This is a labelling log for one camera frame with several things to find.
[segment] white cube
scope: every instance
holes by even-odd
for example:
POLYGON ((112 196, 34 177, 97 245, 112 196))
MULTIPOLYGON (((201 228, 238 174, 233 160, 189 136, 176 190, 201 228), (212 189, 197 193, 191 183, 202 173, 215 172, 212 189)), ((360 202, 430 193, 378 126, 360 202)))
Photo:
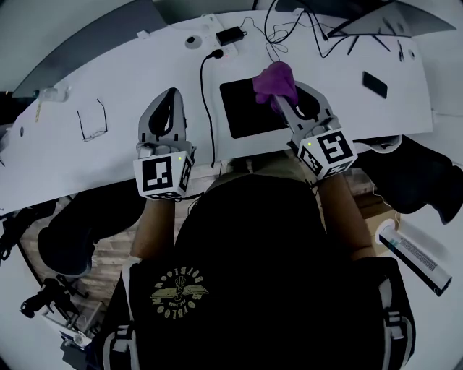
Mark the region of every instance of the white cube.
POLYGON ((317 180, 345 171, 357 159, 352 141, 342 129, 303 139, 297 156, 317 176, 317 180))
POLYGON ((187 152, 153 155, 134 160, 138 193, 149 199, 183 197, 193 163, 187 152))

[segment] white power strip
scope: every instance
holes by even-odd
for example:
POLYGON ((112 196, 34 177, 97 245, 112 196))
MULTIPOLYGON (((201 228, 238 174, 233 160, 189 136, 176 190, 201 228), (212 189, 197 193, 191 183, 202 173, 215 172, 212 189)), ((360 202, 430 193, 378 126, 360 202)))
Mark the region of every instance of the white power strip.
POLYGON ((230 43, 226 46, 219 45, 216 38, 216 33, 223 31, 224 27, 218 21, 215 14, 203 15, 201 20, 203 21, 203 25, 201 26, 203 31, 203 38, 211 48, 211 52, 217 49, 222 49, 224 51, 224 57, 222 58, 223 60, 231 59, 238 55, 238 50, 234 43, 230 43))

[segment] purple cloth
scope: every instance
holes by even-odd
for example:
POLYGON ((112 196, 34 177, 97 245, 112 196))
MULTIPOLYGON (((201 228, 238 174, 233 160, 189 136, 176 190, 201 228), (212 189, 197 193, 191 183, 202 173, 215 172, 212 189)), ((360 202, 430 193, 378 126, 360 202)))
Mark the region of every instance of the purple cloth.
POLYGON ((274 95, 286 96, 293 105, 297 105, 297 92, 294 85, 291 67, 277 61, 264 69, 261 74, 252 79, 254 86, 255 101, 257 104, 264 104, 270 99, 272 109, 280 113, 274 95))

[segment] black mouse pad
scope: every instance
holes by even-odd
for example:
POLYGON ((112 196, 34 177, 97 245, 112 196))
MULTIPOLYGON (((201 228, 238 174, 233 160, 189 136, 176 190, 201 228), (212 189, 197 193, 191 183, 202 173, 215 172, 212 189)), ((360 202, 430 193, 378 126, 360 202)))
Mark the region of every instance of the black mouse pad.
POLYGON ((220 92, 234 139, 287 128, 280 115, 272 111, 270 102, 255 102, 252 79, 222 84, 220 92))

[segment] eyeglasses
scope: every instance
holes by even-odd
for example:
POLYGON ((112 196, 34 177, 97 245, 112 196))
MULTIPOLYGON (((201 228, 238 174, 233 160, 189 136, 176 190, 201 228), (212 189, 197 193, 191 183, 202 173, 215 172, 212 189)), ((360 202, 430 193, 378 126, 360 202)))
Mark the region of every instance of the eyeglasses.
POLYGON ((100 131, 97 131, 95 134, 92 134, 90 136, 87 136, 85 137, 85 134, 84 134, 84 129, 82 127, 82 119, 80 118, 80 114, 79 114, 79 111, 77 111, 77 116, 79 117, 79 122, 80 122, 80 131, 82 132, 82 138, 84 139, 84 142, 89 142, 93 139, 96 139, 97 137, 100 137, 101 135, 105 134, 106 132, 108 132, 108 122, 106 120, 106 110, 104 108, 104 105, 102 104, 102 102, 100 101, 100 99, 97 99, 97 101, 101 104, 101 106, 103 107, 103 114, 104 114, 104 130, 100 130, 100 131))

